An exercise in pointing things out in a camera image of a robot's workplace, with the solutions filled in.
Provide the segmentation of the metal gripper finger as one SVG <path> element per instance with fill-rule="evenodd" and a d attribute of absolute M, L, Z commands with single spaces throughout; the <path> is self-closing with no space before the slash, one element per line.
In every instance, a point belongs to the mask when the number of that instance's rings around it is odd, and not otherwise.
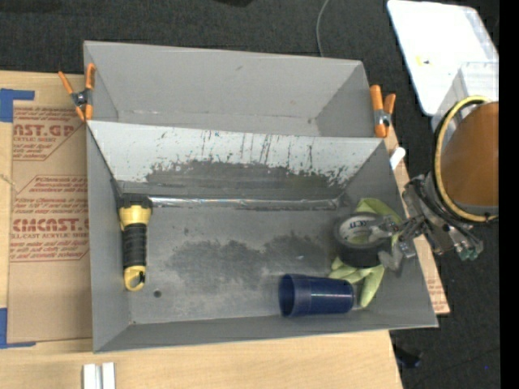
<path fill-rule="evenodd" d="M 380 263 L 388 270 L 399 274 L 403 263 L 415 256 L 415 248 L 408 242 L 396 241 L 390 251 L 382 250 L 378 253 Z"/>
<path fill-rule="evenodd" d="M 424 219 L 413 217 L 395 222 L 391 216 L 377 216 L 374 224 L 375 235 L 418 235 Z"/>

